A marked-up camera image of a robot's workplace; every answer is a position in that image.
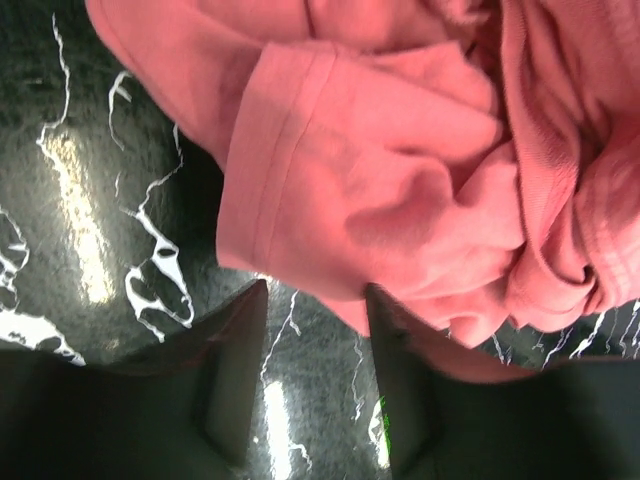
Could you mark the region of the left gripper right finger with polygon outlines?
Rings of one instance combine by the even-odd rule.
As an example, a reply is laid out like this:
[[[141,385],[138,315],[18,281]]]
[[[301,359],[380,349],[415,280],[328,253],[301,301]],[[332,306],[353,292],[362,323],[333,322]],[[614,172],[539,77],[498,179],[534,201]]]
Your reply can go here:
[[[431,328],[377,285],[366,311],[396,479],[635,479],[639,364],[504,364]]]

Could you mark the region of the salmon pink t-shirt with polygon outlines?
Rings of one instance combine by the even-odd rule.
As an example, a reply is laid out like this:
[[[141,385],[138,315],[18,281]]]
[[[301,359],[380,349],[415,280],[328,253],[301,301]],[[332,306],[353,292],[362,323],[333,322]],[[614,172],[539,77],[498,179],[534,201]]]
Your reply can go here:
[[[90,1],[224,175],[220,265],[474,347],[639,295],[635,1]]]

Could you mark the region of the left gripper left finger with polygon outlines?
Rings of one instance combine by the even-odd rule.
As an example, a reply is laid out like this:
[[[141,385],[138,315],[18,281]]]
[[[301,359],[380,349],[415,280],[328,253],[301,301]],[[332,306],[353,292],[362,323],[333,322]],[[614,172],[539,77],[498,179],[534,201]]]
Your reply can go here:
[[[191,329],[106,367],[3,351],[2,477],[239,477],[267,303],[257,280]]]

